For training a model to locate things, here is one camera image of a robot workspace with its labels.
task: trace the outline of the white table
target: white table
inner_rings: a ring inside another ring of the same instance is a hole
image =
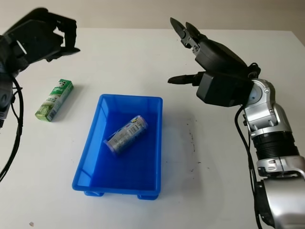
[[[287,31],[204,33],[247,64],[259,64],[260,77],[274,84],[305,155],[305,48],[300,41]],[[177,34],[78,29],[77,47],[81,52],[76,55],[33,64],[18,76],[24,88],[24,131],[16,159],[0,183],[0,228],[26,229],[33,222],[39,229],[255,229],[246,152],[234,126],[237,107],[207,105],[196,97],[196,88],[167,84],[169,77],[202,70]],[[75,89],[54,122],[40,121],[34,114],[60,78],[72,80]],[[72,190],[101,94],[163,98],[157,200],[116,194],[94,198]],[[15,131],[10,113],[0,131],[1,168]]]

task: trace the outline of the black wire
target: black wire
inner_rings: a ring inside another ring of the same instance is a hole
[[[19,117],[16,114],[15,108],[14,108],[14,101],[15,101],[15,95],[18,93],[18,91],[15,91],[15,93],[13,94],[13,101],[11,101],[10,106],[11,106],[11,110],[13,111],[17,121],[19,121]]]
[[[254,167],[254,164],[253,164],[253,160],[252,160],[252,156],[251,156],[251,152],[250,152],[250,146],[251,146],[251,139],[250,139],[250,134],[248,135],[248,140],[249,140],[249,143],[247,144],[247,141],[242,133],[242,130],[240,129],[239,127],[239,124],[238,124],[238,117],[240,115],[240,113],[243,111],[244,109],[244,105],[241,106],[238,111],[236,112],[236,115],[235,115],[235,118],[234,118],[234,122],[235,122],[235,126],[236,126],[236,129],[237,129],[237,132],[240,136],[240,138],[242,139],[242,142],[244,144],[244,147],[246,148],[246,152],[247,152],[247,155],[248,155],[248,166],[249,166],[249,174],[250,174],[250,182],[251,182],[251,189],[252,189],[252,193],[253,193],[253,198],[254,198],[254,213],[255,213],[255,220],[256,220],[256,223],[257,223],[257,227],[259,229],[262,229],[262,225],[261,225],[261,221],[259,219],[259,212],[258,212],[258,207],[257,207],[257,200],[256,200],[256,195],[257,195],[257,190],[256,190],[256,183],[257,183],[257,180],[256,180],[256,172],[255,172],[255,167]]]
[[[9,170],[9,168],[10,168],[10,166],[11,166],[11,164],[12,164],[12,162],[13,162],[15,156],[16,156],[16,153],[17,153],[19,145],[20,145],[20,138],[21,138],[21,135],[22,135],[22,127],[23,127],[24,104],[23,104],[23,96],[22,96],[22,92],[21,92],[22,88],[19,86],[15,77],[13,77],[11,74],[10,74],[10,78],[13,81],[13,83],[15,84],[15,87],[17,89],[17,91],[14,93],[13,96],[15,96],[18,93],[20,110],[19,110],[19,117],[18,117],[14,108],[13,108],[13,105],[12,105],[13,101],[12,101],[11,102],[12,110],[13,110],[13,113],[16,116],[17,122],[18,122],[17,133],[16,133],[16,138],[15,138],[14,146],[13,146],[12,152],[10,154],[10,157],[9,157],[5,167],[3,168],[3,170],[0,173],[0,182],[3,180],[3,178],[7,174],[8,170]]]

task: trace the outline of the blue plastic bin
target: blue plastic bin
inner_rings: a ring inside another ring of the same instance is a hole
[[[87,196],[104,193],[154,200],[161,188],[162,105],[159,97],[102,94],[72,187]],[[148,130],[115,157],[103,140],[136,115]]]

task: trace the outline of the metal can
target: metal can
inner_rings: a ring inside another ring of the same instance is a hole
[[[147,128],[148,125],[144,118],[140,115],[135,116],[124,127],[104,140],[104,143],[113,153],[118,155],[141,136]]]

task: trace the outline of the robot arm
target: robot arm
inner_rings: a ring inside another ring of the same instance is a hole
[[[190,23],[185,28],[171,18],[171,24],[206,71],[172,77],[168,82],[199,86],[197,96],[207,104],[243,106],[244,124],[257,150],[257,169],[264,177],[254,184],[254,208],[276,229],[305,228],[305,159],[294,144],[283,108],[275,102],[273,85],[258,79],[256,63],[247,67],[235,53]]]
[[[54,33],[58,28],[63,37]],[[0,128],[12,99],[12,77],[31,63],[48,62],[80,50],[75,48],[76,21],[38,8],[14,24],[0,36]]]
[[[276,229],[305,227],[305,159],[294,144],[283,108],[275,102],[271,83],[254,79],[244,108],[256,148],[257,207],[262,220]]]

